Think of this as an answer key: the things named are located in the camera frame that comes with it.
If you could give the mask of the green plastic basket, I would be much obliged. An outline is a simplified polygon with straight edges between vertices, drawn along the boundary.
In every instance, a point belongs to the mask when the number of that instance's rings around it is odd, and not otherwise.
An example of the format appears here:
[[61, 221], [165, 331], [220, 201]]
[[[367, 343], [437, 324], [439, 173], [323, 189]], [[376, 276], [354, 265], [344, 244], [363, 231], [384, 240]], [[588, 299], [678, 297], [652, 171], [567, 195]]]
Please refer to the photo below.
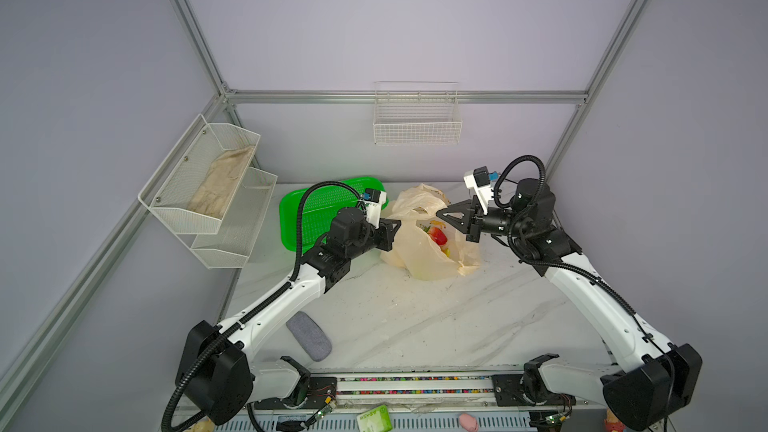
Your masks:
[[[342, 180], [360, 195], [367, 189], [385, 192], [383, 183], [374, 177], [363, 176]], [[296, 225], [299, 203], [306, 188], [288, 193], [279, 203], [280, 238], [283, 246], [291, 252], [296, 250]], [[307, 199], [302, 215], [302, 251], [307, 251], [323, 233], [330, 229], [330, 223], [341, 208], [355, 207], [355, 196], [338, 186], [323, 187]]]

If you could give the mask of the cream banana print plastic bag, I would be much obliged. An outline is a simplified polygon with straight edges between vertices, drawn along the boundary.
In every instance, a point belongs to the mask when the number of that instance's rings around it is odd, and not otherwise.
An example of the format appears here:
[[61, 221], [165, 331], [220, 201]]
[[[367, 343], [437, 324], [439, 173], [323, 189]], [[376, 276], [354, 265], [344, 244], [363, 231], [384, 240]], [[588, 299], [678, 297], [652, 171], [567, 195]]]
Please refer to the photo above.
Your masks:
[[[468, 242], [464, 235], [436, 217], [436, 212], [449, 206], [445, 194], [432, 186], [420, 184], [402, 191], [384, 211], [386, 219], [398, 219], [393, 250], [382, 252], [385, 263], [405, 269], [411, 277], [422, 281], [437, 281], [467, 276], [482, 265], [480, 247]], [[439, 227], [448, 238], [439, 247], [427, 234], [430, 227]]]

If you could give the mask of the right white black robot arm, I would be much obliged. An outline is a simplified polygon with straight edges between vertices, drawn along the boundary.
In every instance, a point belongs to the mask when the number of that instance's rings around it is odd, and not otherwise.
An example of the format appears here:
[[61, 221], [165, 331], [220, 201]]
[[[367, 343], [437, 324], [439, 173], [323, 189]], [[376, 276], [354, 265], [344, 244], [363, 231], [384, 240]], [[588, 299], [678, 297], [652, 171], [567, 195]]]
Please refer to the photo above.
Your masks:
[[689, 344], [676, 345], [645, 321], [594, 269], [582, 248], [554, 223], [555, 194], [539, 179], [521, 180], [508, 203], [494, 186], [438, 211], [470, 242], [484, 234], [509, 248], [557, 287], [604, 343], [608, 366], [567, 362], [556, 353], [525, 363], [525, 401], [541, 405], [568, 395], [610, 409], [627, 427], [643, 430], [688, 406], [703, 359]]

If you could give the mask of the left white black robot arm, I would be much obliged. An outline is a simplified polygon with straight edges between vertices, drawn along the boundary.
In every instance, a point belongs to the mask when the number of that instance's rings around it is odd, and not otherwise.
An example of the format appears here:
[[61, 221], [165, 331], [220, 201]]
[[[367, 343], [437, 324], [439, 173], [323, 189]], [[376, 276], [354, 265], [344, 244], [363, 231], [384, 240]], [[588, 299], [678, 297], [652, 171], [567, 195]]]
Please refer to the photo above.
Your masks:
[[204, 419], [222, 425], [234, 418], [253, 400], [256, 383], [265, 376], [253, 364], [265, 341], [344, 278], [353, 259], [372, 249], [390, 251], [401, 226], [400, 220], [385, 218], [372, 224], [365, 212], [342, 208], [284, 282], [217, 325], [195, 325], [184, 344], [161, 429], [185, 431]]

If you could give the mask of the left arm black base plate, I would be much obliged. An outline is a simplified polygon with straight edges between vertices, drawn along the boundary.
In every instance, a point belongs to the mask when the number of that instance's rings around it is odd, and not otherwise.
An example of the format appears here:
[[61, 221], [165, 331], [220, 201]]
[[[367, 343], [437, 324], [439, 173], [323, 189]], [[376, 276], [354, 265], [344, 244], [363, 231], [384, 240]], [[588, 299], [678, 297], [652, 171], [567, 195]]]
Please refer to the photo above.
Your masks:
[[338, 379], [333, 376], [312, 376], [300, 380], [297, 388], [286, 398], [268, 398], [254, 403], [258, 411], [266, 410], [316, 410], [335, 397]]

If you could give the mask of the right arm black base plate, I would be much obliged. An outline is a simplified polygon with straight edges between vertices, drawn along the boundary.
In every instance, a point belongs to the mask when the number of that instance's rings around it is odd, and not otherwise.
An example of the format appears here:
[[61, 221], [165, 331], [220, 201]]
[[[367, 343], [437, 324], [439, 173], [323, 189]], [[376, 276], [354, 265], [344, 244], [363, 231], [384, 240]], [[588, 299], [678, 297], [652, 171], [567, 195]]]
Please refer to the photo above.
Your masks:
[[492, 392], [499, 407], [572, 406], [575, 397], [555, 394], [524, 373], [494, 374], [491, 376]]

